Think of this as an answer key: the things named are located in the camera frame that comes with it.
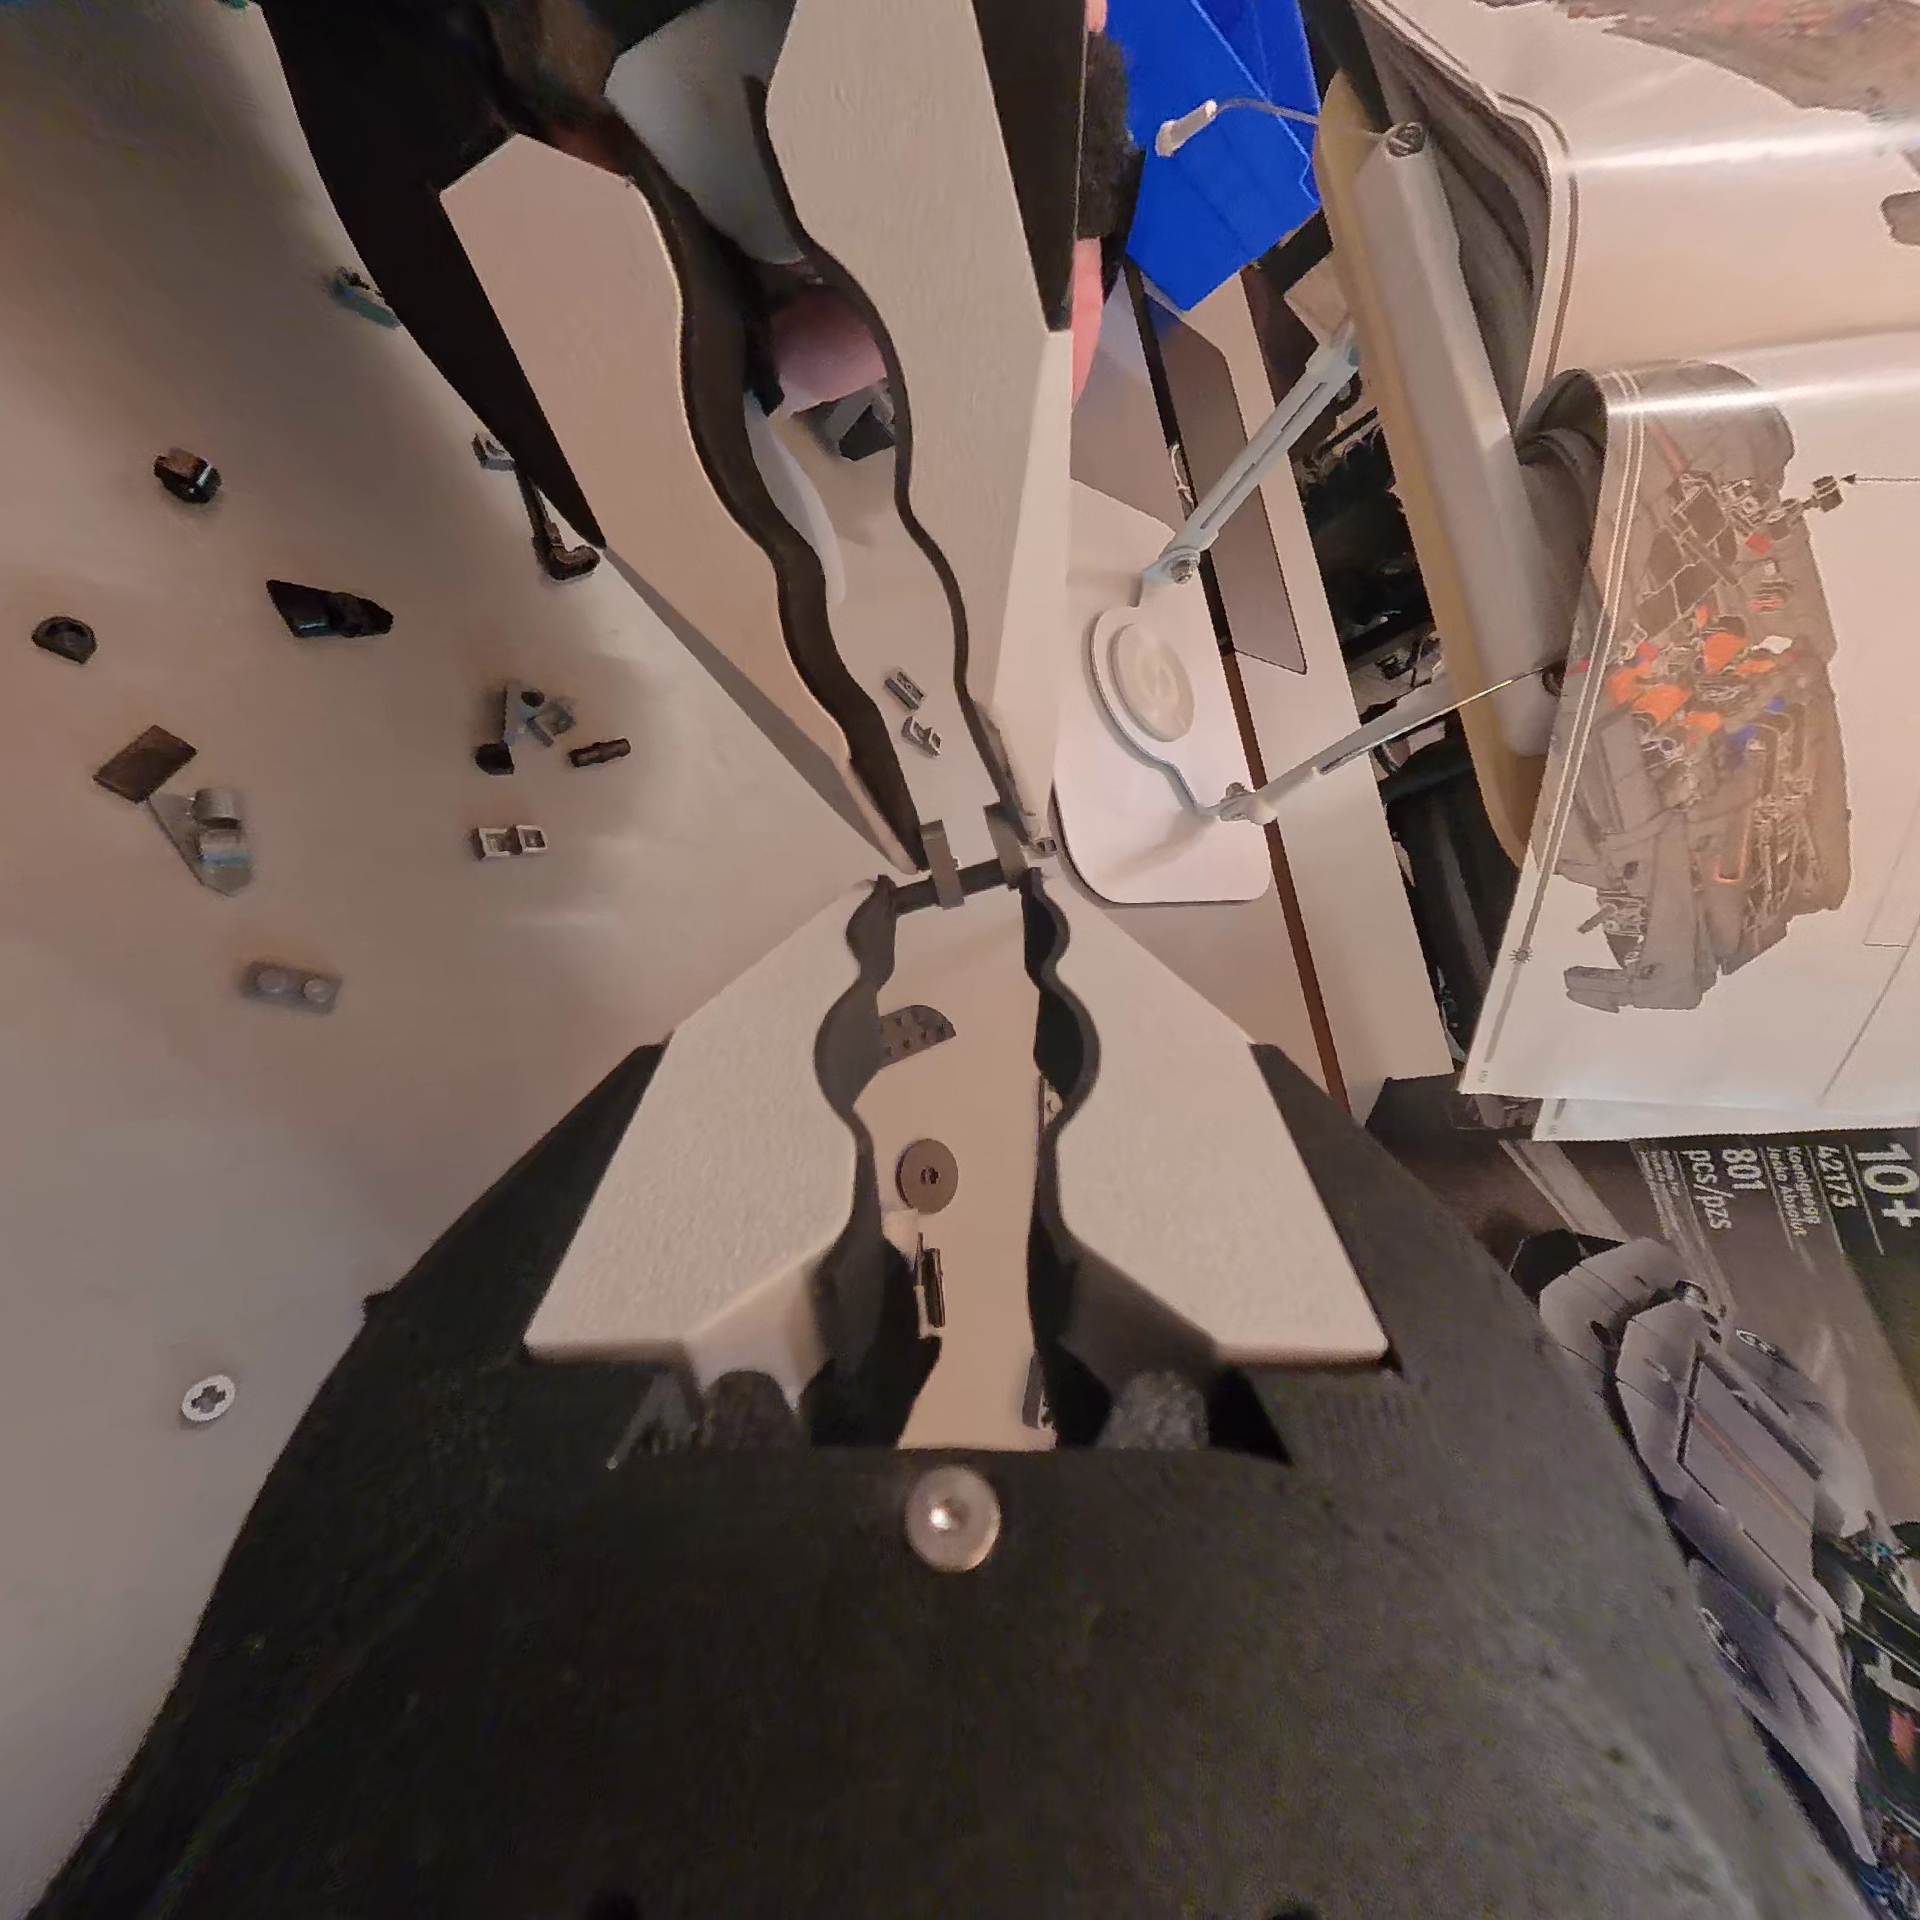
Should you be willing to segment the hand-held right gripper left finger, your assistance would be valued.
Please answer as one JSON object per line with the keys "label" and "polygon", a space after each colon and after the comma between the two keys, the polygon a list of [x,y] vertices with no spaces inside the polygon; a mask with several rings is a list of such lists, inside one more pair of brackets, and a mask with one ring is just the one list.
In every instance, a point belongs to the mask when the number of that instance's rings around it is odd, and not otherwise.
{"label": "hand-held right gripper left finger", "polygon": [[857,885],[684,1019],[525,1331],[542,1360],[769,1378],[829,1448],[894,1448],[939,1345],[880,1226],[857,1097],[899,889]]}

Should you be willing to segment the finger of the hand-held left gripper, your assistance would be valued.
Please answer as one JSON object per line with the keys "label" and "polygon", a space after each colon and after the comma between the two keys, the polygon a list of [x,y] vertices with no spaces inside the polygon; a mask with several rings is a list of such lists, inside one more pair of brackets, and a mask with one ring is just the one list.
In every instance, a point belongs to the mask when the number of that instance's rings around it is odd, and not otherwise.
{"label": "finger of the hand-held left gripper", "polygon": [[1071,650],[1075,4],[799,3],[763,120],[803,236],[880,327],[953,689],[1038,847]]}
{"label": "finger of the hand-held left gripper", "polygon": [[441,203],[608,561],[851,827],[923,871],[899,752],[837,645],[837,537],[760,472],[740,309],[694,209],[527,135]]}

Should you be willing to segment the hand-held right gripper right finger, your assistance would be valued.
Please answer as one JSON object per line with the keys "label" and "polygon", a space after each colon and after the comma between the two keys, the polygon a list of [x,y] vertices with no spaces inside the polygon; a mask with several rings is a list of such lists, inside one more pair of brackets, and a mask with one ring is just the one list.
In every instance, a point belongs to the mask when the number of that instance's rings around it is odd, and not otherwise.
{"label": "hand-held right gripper right finger", "polygon": [[1019,885],[1040,1124],[1025,1312],[1060,1449],[1140,1380],[1201,1423],[1235,1378],[1372,1375],[1367,1287],[1267,1075],[1287,1059],[1087,903]]}

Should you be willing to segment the small lego axle assembly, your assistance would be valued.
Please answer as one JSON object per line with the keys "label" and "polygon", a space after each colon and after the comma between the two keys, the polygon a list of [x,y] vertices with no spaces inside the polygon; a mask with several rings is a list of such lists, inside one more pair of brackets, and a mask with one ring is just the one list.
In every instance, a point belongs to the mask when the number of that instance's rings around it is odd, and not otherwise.
{"label": "small lego axle assembly", "polygon": [[992,853],[979,863],[959,865],[944,824],[923,824],[921,842],[927,866],[921,877],[907,885],[878,883],[878,900],[894,920],[939,907],[959,909],[979,896],[1019,892],[1031,873],[1054,860],[1062,847],[1051,832],[1028,832],[1023,817],[1006,803],[983,807],[983,824]]}

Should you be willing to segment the long black lego axle connector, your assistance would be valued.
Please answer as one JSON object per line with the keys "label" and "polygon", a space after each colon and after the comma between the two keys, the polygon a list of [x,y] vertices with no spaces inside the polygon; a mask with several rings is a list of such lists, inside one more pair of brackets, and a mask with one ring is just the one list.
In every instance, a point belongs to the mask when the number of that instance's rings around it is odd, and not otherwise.
{"label": "long black lego axle connector", "polygon": [[568,545],[559,536],[559,525],[553,520],[553,513],[547,508],[547,501],[532,479],[524,469],[513,469],[513,480],[519,490],[521,506],[531,521],[531,539],[534,549],[534,561],[539,563],[542,575],[548,584],[567,585],[579,584],[595,575],[600,564],[600,554],[592,545]]}

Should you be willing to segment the black lego wedge piece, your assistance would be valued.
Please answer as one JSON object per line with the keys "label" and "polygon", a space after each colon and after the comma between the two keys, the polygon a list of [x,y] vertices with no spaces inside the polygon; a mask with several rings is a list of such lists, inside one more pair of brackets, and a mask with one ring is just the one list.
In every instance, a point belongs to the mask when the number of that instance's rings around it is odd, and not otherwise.
{"label": "black lego wedge piece", "polygon": [[268,580],[272,607],[300,640],[361,640],[392,633],[392,612],[358,592]]}

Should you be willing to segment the lego set box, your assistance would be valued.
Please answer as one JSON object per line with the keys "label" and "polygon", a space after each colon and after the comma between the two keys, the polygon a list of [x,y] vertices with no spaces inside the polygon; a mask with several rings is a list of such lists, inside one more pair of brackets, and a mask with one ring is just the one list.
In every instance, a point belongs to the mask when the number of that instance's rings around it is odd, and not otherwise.
{"label": "lego set box", "polygon": [[1774,1768],[1917,1897],[1915,1129],[1501,1140],[1507,1260],[1639,1464]]}

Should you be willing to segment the dark lego tile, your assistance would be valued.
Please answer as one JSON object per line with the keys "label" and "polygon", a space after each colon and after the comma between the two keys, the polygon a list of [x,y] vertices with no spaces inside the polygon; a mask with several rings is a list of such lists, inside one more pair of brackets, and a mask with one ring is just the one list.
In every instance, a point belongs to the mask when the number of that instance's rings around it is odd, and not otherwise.
{"label": "dark lego tile", "polygon": [[104,759],[91,783],[131,805],[145,805],[177,777],[198,749],[166,728],[143,728],[127,745]]}

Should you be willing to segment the lego instruction booklet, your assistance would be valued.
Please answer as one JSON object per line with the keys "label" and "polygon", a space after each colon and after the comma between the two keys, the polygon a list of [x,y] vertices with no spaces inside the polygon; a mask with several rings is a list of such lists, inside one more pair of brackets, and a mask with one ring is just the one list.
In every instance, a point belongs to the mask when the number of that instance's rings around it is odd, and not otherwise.
{"label": "lego instruction booklet", "polygon": [[1355,4],[1316,175],[1486,817],[1462,1090],[1915,1123],[1915,4]]}

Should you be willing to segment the person's left hand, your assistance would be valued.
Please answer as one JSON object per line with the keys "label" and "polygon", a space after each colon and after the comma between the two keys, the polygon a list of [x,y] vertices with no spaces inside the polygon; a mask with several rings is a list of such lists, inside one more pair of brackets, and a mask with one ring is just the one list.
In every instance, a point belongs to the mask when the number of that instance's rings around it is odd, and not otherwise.
{"label": "person's left hand", "polygon": [[811,287],[769,321],[779,415],[797,416],[845,401],[887,378],[880,343],[847,299]]}

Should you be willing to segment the blue storage bin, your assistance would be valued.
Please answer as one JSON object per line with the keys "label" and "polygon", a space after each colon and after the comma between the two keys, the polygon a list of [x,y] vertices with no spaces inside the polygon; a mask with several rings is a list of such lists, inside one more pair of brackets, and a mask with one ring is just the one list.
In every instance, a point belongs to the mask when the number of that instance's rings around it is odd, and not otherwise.
{"label": "blue storage bin", "polygon": [[1127,253],[1189,314],[1318,210],[1321,92],[1296,3],[1109,3],[1142,177]]}

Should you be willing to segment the white book stand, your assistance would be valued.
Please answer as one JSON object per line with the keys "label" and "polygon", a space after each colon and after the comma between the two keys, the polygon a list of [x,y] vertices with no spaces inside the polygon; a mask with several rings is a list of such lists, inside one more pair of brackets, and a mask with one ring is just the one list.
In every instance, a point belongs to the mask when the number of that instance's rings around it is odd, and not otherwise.
{"label": "white book stand", "polygon": [[[1277,416],[1299,440],[1352,378],[1372,395],[1443,642],[1438,680],[1389,715],[1421,729],[1438,699],[1465,697],[1479,794],[1494,827],[1523,842],[1558,714],[1552,687],[1593,600],[1599,472],[1599,456],[1572,440],[1572,476],[1556,479],[1561,432],[1543,402],[1519,408],[1552,241],[1548,131],[1533,111],[1419,66],[1409,50],[1393,89],[1406,113],[1389,131],[1336,101],[1318,138],[1350,315]],[[1080,635],[1056,752],[1062,847],[1113,906],[1252,900],[1267,889],[1256,827],[1209,817],[1249,761],[1207,592],[1158,570],[1179,533],[1086,483],[1140,492],[1148,460],[1167,465],[1123,284],[1111,309],[1111,349],[1092,362],[1071,429]],[[1507,359],[1519,375],[1501,384]]]}

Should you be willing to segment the grey lego bracket piece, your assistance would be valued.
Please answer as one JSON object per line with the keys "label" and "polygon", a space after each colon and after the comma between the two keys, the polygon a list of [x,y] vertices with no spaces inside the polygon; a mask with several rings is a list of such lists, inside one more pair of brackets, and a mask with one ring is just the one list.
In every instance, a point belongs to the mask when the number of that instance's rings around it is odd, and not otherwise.
{"label": "grey lego bracket piece", "polygon": [[255,866],[248,824],[235,788],[163,788],[145,801],[145,812],[201,888],[216,896],[237,896],[251,888]]}

